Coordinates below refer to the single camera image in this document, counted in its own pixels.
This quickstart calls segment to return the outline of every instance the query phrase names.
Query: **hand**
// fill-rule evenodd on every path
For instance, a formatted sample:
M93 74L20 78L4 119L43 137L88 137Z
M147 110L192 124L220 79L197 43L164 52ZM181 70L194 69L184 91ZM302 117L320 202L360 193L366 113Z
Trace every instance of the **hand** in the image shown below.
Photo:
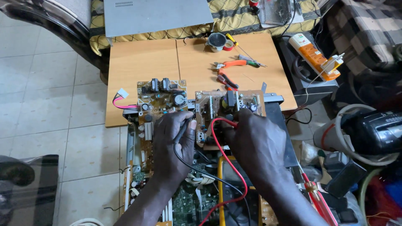
M167 113L155 122L154 126L154 175L159 179L168 179L174 183L180 183L187 177L190 168L184 165L173 150L173 139L180 130L180 122L193 117L190 111ZM180 143L176 145L176 151L188 164L193 163L195 127L197 121L192 120L187 125Z
M257 179L270 177L279 168L284 169L285 131L248 109L240 109L235 120L237 129L222 120L219 122L230 150L253 184Z

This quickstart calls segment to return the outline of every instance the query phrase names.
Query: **yellow multimeter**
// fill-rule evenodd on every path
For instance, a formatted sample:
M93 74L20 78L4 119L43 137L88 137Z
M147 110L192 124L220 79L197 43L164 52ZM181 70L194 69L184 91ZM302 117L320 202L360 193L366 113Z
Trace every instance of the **yellow multimeter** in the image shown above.
M248 208L250 209L250 217L251 217L251 226L261 226L262 223L260 221L260 198L252 186L252 183L243 169L240 167L239 163L233 156L228 156L230 162L234 165L237 171L243 176L246 184L248 186L248 192L245 197L248 203ZM225 157L221 156L218 162L218 177L227 181L234 187L236 187L241 192L244 192L244 184L236 174L236 172L232 169L229 163L226 161ZM241 196L241 194L235 189L231 188L228 185L223 184L218 181L218 189L219 189L219 202L228 201L231 199L235 199ZM231 226L231 225L239 225L239 226L248 226L248 210L246 207L246 203L244 200L238 202L231 202L226 204L225 206L221 206L219 208L219 225L220 226Z

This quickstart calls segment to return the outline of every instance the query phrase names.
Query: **metal cover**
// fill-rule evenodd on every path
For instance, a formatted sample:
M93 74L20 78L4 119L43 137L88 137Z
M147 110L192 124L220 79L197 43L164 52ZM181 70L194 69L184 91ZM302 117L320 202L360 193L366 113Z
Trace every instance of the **metal cover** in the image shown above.
M106 37L213 23L205 0L104 0L104 7Z

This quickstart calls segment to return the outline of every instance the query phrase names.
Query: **checkered fabric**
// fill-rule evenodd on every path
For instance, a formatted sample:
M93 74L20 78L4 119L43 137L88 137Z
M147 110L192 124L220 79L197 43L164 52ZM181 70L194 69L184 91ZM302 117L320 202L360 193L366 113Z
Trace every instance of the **checkered fabric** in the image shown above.
M286 25L269 29L262 28L258 16L248 12L248 0L206 0L206 2L208 2L215 23L214 32L229 33L231 35L269 33L272 36L276 36L282 34L287 27ZM287 30L288 32L310 31L320 20L320 10L314 0L300 0L300 6L304 21L292 24ZM110 44L105 37L103 0L92 0L91 14L90 44L96 54L102 55L100 50L110 48ZM209 25L195 25L113 37L112 42L204 37L210 31Z
M357 76L367 69L397 68L392 46L402 43L402 1L341 0L328 14L328 28L338 53Z

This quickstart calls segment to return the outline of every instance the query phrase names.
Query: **red probe wire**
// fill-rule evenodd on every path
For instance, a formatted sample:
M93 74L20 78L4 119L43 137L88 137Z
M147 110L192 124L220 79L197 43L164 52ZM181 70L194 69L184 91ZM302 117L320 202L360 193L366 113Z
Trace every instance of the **red probe wire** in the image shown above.
M231 203L231 202L240 201L240 200L242 200L242 199L246 196L246 194L247 194L247 184L246 184L246 181L244 180L244 178L242 177L242 175L239 173L239 171L237 171L237 169L234 167L234 165L230 162L229 158L225 155L225 152L222 150L221 146L219 145L218 139L216 139L215 132L213 131L213 123L216 122L216 121L218 121L218 120L223 120L223 121L227 122L229 125L231 125L231 126L233 126L233 127L235 127L235 128L237 128L237 123L234 123L234 122L229 121L229 120L227 120L227 119L216 118L216 119L212 120L212 122L211 122L211 131L212 131L213 139L215 140L216 145L218 146L219 150L221 151L222 156L225 157L226 161L229 163L229 165L231 166L231 168L236 172L236 174L237 174L237 175L240 177L240 179L242 180L242 182L243 182L243 184L244 184L244 193L243 193L243 195L240 196L239 198L235 198L235 199L232 199L232 200L229 200L229 201L221 202L221 203L218 203L217 205L215 205L214 207L212 207L212 209L208 212L207 216L206 216L206 217L204 218L204 220L199 224L199 226L202 226L202 225L207 221L207 219L209 218L209 216L211 215L211 213L212 213L216 208L218 208L218 207L220 207L220 206L222 206L222 205Z

